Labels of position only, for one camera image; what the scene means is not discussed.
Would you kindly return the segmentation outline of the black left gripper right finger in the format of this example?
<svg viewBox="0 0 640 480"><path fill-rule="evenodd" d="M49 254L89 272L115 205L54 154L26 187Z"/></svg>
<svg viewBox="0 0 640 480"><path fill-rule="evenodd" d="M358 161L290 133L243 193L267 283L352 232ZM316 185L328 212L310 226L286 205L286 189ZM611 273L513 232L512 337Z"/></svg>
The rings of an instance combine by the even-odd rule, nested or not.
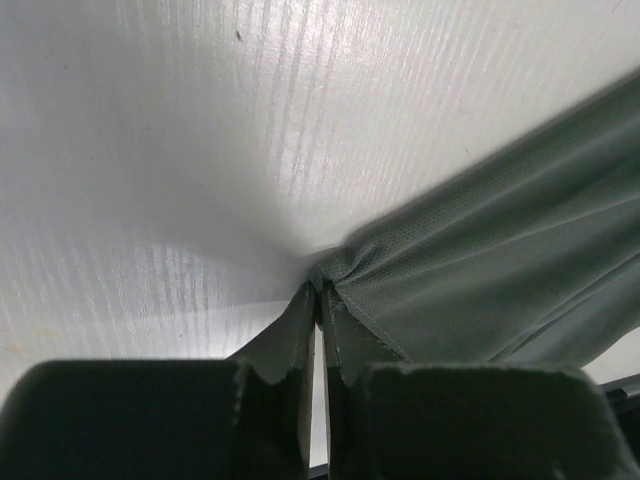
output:
<svg viewBox="0 0 640 480"><path fill-rule="evenodd" d="M626 479L630 448L576 370L411 363L320 297L332 479Z"/></svg>

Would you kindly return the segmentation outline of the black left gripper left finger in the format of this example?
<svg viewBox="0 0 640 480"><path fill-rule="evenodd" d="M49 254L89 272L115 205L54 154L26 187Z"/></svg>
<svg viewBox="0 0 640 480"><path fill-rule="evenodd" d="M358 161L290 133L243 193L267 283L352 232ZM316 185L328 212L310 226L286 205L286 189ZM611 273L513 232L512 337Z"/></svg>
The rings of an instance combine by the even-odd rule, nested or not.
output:
<svg viewBox="0 0 640 480"><path fill-rule="evenodd" d="M316 293L224 360L59 360L1 411L5 479L305 479Z"/></svg>

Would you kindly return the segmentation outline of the dark grey t-shirt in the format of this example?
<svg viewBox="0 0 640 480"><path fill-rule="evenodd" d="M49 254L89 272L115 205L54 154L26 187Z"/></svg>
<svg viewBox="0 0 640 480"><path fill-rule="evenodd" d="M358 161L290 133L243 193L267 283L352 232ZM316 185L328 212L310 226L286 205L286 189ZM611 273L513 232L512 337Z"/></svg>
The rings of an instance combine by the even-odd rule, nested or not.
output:
<svg viewBox="0 0 640 480"><path fill-rule="evenodd" d="M313 269L406 360L582 367L639 325L639 77L631 74Z"/></svg>

